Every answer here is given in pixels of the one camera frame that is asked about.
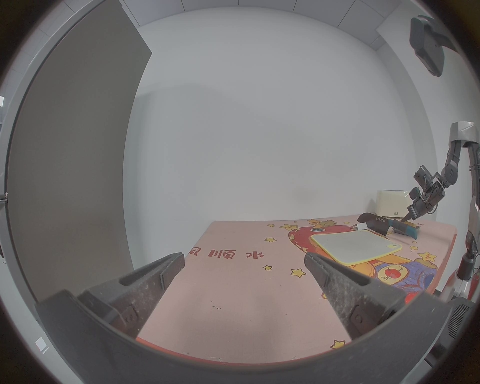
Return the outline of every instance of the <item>table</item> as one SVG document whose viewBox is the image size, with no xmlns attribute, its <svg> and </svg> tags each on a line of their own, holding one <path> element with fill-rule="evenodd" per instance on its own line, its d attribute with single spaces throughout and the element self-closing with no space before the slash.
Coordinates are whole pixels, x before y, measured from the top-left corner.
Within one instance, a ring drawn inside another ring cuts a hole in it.
<svg viewBox="0 0 480 384">
<path fill-rule="evenodd" d="M 303 258 L 305 252 L 323 253 L 310 235 L 355 230 L 358 216 L 213 222 L 137 341 L 219 364 L 295 360 L 342 347 L 350 338 Z M 402 250 L 351 268 L 375 278 L 388 269 L 387 283 L 403 289 L 408 300 L 424 289 L 433 293 L 456 228 L 417 223 L 417 240 L 389 232 Z M 399 266 L 406 276 L 392 272 Z"/>
</svg>

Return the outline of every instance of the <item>cartoon character print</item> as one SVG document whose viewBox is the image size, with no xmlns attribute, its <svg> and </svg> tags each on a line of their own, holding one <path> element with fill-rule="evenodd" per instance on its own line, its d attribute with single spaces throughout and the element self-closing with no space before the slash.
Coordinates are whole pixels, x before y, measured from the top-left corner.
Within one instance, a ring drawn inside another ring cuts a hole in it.
<svg viewBox="0 0 480 384">
<path fill-rule="evenodd" d="M 290 241 L 305 253 L 314 252 L 331 257 L 319 247 L 311 236 L 315 234 L 341 233 L 355 231 L 353 225 L 337 225 L 333 220 L 309 220 L 311 227 L 301 227 L 288 233 Z M 386 284 L 403 289 L 407 293 L 406 301 L 410 301 L 419 292 L 428 288 L 432 282 L 437 266 L 421 258 L 414 261 L 391 254 L 356 265 L 350 268 L 364 275 L 374 277 Z"/>
</svg>

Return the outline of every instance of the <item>yellow-edged cutting board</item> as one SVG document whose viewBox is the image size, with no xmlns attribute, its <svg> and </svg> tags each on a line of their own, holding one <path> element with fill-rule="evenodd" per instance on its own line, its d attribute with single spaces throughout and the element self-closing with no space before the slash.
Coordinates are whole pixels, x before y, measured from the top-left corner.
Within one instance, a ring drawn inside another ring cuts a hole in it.
<svg viewBox="0 0 480 384">
<path fill-rule="evenodd" d="M 355 265 L 387 256 L 402 249 L 369 230 L 312 235 L 311 239 L 335 261 Z"/>
</svg>

